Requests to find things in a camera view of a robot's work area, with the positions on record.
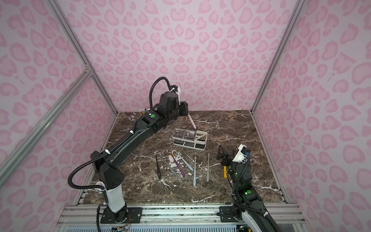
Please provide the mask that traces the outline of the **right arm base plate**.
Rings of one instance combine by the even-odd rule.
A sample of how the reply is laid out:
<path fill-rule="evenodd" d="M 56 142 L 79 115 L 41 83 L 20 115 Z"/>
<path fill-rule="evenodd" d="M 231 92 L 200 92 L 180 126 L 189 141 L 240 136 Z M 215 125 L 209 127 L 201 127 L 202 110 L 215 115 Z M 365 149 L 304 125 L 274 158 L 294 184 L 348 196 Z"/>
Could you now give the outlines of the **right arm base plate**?
<path fill-rule="evenodd" d="M 235 205 L 220 206 L 217 215 L 221 222 L 242 222 L 240 210 Z"/>

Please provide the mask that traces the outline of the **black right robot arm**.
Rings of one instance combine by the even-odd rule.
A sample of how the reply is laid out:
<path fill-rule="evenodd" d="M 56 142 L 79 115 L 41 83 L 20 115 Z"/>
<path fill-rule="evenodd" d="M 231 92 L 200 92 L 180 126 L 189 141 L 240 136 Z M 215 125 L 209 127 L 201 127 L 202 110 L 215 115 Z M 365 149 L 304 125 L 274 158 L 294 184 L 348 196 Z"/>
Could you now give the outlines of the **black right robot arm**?
<path fill-rule="evenodd" d="M 233 217 L 246 223 L 252 232 L 282 231 L 252 184 L 251 150 L 245 145 L 239 145 L 236 153 L 229 154 L 220 145 L 216 159 L 225 167 L 231 185 Z"/>

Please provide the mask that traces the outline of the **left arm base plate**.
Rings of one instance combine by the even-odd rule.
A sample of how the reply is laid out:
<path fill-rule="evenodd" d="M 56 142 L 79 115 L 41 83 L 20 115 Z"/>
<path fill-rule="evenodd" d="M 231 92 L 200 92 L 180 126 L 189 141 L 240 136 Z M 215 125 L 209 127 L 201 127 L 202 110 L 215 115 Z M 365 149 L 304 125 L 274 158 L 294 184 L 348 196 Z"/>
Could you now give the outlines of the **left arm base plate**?
<path fill-rule="evenodd" d="M 126 224 L 128 222 L 138 224 L 142 218 L 143 208 L 125 207 L 114 213 L 110 208 L 104 209 L 100 223 L 102 224 Z"/>

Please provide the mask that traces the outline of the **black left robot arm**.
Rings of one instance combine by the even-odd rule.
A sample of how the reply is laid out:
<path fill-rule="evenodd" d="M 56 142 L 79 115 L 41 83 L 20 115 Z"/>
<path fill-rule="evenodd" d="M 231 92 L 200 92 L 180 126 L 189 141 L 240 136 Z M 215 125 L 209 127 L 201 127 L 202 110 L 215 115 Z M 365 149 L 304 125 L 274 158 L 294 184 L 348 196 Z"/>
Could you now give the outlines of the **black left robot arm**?
<path fill-rule="evenodd" d="M 165 81 L 168 91 L 164 92 L 159 103 L 153 104 L 153 91 L 160 81 Z M 158 78 L 149 91 L 149 110 L 134 122 L 132 129 L 108 149 L 94 151 L 91 160 L 73 170 L 68 179 L 68 185 L 74 189 L 100 189 L 103 191 L 105 202 L 113 213 L 124 210 L 126 203 L 122 192 L 125 179 L 120 166 L 125 159 L 146 139 L 166 128 L 179 117 L 188 116 L 188 104 L 179 100 L 179 88 L 171 85 L 166 77 Z M 101 184 L 81 186 L 73 182 L 73 177 L 83 168 L 92 164 Z"/>

